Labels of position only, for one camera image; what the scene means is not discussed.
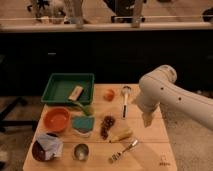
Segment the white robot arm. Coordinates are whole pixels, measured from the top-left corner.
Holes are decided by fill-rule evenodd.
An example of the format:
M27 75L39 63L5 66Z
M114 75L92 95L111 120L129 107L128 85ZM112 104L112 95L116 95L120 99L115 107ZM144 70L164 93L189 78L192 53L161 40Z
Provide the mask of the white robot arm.
M144 126L152 124L154 111L163 103L213 131L213 99L176 86L176 80L176 70L170 65L161 65L140 78L134 103L142 111Z

